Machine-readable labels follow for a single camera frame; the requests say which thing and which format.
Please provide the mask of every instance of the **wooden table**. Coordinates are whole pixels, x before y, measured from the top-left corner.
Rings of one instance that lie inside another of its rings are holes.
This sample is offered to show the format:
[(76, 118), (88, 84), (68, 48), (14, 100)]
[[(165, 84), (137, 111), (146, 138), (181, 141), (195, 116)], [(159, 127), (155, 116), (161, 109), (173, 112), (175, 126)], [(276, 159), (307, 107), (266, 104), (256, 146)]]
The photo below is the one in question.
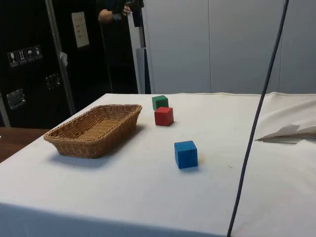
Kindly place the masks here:
[(49, 130), (0, 127), (0, 163)]

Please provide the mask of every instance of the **black cable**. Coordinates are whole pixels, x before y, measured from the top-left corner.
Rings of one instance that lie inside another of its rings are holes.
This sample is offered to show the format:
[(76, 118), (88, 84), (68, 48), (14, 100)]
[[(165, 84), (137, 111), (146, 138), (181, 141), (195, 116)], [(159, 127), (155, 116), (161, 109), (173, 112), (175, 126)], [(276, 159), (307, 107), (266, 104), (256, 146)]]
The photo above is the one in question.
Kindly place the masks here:
[(255, 120), (253, 122), (253, 125), (252, 125), (251, 133), (250, 133), (250, 138), (249, 138), (249, 143), (248, 143), (245, 159), (244, 159), (243, 165), (242, 165), (242, 170), (241, 170), (241, 175), (240, 175), (240, 181), (239, 181), (237, 197), (236, 197), (236, 201), (235, 201), (235, 206), (234, 206), (231, 222), (230, 222), (229, 229), (228, 229), (228, 232), (227, 232), (227, 237), (231, 237), (231, 233), (232, 233), (232, 229), (233, 229), (233, 225), (234, 225), (234, 221), (235, 221), (235, 217), (236, 217), (236, 213), (237, 213), (237, 209), (238, 209), (238, 205), (239, 205), (239, 200), (240, 200), (240, 195), (241, 195), (241, 190), (242, 190), (242, 185), (243, 185), (243, 179), (245, 177), (247, 162), (248, 162), (248, 158), (249, 158), (249, 154), (250, 154), (250, 150), (251, 150), (251, 146), (252, 146), (252, 142), (253, 142), (253, 137), (255, 135), (255, 131), (256, 131), (256, 127), (257, 127), (260, 111), (261, 111), (261, 108), (262, 108), (263, 100), (265, 98), (265, 95), (266, 95), (266, 92), (267, 92), (267, 89), (268, 89), (272, 68), (273, 68), (273, 65), (274, 65), (274, 62), (275, 62), (275, 59), (276, 59), (277, 48), (278, 48), (278, 46), (280, 44), (280, 39), (281, 39), (282, 31), (283, 31), (283, 26), (284, 26), (284, 22), (285, 22), (286, 13), (287, 13), (288, 3), (289, 3), (289, 0), (285, 0), (283, 14), (282, 14), (282, 18), (281, 18), (281, 23), (280, 23), (280, 27), (279, 27), (279, 30), (278, 30), (278, 33), (277, 33), (275, 47), (273, 49), (272, 57), (271, 57), (271, 60), (270, 60), (269, 69), (268, 69), (268, 73), (267, 73), (267, 78), (266, 78), (266, 81), (265, 81), (265, 85), (264, 85), (263, 91), (261, 93), (261, 97), (260, 97), (257, 113), (256, 113), (256, 116), (255, 116)]

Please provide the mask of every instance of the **wicker basket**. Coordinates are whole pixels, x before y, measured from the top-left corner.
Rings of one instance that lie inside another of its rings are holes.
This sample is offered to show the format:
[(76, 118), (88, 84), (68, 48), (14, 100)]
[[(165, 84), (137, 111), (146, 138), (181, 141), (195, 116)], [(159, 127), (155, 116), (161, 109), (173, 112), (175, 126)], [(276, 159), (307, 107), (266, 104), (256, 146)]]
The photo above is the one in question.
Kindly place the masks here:
[(104, 105), (48, 132), (44, 139), (63, 156), (99, 158), (136, 128), (140, 105)]

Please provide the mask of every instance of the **white wall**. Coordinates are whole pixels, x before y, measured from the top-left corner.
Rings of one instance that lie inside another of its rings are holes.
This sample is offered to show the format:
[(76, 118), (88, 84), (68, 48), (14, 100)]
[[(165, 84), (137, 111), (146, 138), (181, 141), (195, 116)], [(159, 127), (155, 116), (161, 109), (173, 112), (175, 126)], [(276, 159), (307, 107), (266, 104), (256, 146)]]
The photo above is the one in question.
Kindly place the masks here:
[[(260, 93), (284, 0), (145, 0), (153, 93)], [(316, 93), (316, 1), (291, 0), (269, 91)]]

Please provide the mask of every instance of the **black door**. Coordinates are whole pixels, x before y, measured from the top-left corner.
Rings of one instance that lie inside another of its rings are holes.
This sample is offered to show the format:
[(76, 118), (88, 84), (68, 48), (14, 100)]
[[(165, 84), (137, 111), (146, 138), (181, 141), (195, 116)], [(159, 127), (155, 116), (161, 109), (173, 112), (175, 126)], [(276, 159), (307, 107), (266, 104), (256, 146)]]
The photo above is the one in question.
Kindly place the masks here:
[[(111, 92), (95, 0), (53, 0), (63, 51), (68, 55), (68, 76), (76, 110)], [(78, 45), (73, 13), (84, 14), (88, 44)]]
[(0, 89), (11, 126), (52, 128), (69, 117), (45, 1), (1, 0), (0, 32)]

